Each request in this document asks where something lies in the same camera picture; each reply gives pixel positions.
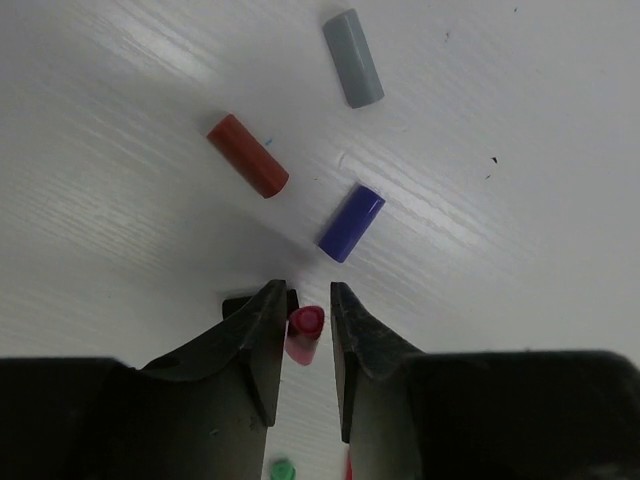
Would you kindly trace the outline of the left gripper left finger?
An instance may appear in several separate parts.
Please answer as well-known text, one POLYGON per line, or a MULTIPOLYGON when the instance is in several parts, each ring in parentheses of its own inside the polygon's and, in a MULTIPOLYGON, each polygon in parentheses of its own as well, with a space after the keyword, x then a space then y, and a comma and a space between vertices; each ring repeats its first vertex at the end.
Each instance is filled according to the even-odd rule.
POLYGON ((141 369, 105 357, 1 362, 5 479, 257 479, 276 417, 287 285, 141 369))

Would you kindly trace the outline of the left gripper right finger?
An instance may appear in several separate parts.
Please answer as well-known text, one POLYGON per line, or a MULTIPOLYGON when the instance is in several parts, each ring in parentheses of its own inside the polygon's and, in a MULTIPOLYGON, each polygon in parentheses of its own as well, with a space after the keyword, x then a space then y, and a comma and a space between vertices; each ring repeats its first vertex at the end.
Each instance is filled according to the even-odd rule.
POLYGON ((426 353, 331 286, 356 479, 635 479, 639 370, 607 351, 426 353))

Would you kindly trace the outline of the green white pen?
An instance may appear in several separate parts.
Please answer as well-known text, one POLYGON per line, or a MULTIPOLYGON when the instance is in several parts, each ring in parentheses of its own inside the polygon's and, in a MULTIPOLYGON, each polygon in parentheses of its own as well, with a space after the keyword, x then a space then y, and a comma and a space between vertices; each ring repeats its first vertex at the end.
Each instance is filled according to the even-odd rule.
POLYGON ((274 460, 269 467, 270 480, 295 480, 296 468, 288 458, 274 460))

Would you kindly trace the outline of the pink pen cap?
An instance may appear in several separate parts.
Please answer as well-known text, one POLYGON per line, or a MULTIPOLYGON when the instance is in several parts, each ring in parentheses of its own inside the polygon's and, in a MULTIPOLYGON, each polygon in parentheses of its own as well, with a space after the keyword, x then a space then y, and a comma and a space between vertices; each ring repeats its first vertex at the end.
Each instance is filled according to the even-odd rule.
POLYGON ((302 366, 312 363, 325 323, 324 310, 315 305, 294 310, 288 319, 285 351, 302 366))

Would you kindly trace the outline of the purple pen cap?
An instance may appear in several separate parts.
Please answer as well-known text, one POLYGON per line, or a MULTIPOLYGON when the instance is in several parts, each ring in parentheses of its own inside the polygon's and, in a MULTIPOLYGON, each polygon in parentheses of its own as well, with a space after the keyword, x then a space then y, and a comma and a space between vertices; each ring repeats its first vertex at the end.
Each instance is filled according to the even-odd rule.
POLYGON ((344 263, 385 204, 374 190, 355 185, 328 222, 318 247, 335 262, 344 263))

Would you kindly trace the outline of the dark red pen cap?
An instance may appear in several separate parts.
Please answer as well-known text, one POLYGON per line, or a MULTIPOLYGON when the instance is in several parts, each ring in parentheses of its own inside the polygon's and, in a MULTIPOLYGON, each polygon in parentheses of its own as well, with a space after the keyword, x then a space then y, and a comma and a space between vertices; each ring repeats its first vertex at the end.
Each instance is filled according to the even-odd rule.
POLYGON ((274 197, 286 186, 289 173, 233 114, 220 120, 206 138, 263 198, 274 197))

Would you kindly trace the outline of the grey pen cap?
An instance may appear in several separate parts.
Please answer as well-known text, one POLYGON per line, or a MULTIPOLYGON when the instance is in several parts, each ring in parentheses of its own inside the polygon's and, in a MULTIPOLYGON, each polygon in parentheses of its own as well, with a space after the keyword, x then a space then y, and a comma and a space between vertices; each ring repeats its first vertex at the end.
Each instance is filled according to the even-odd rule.
POLYGON ((328 19, 322 31, 347 104, 359 109, 382 100, 384 89, 356 10, 328 19))

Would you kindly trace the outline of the red capped pen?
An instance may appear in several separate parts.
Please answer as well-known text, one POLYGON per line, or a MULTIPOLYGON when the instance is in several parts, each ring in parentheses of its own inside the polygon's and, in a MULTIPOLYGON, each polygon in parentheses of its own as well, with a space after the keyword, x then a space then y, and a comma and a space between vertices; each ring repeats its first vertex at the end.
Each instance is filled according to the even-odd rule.
POLYGON ((344 479, 345 480, 352 480, 353 479, 353 470, 352 470, 351 452, 350 451, 346 452, 344 479))

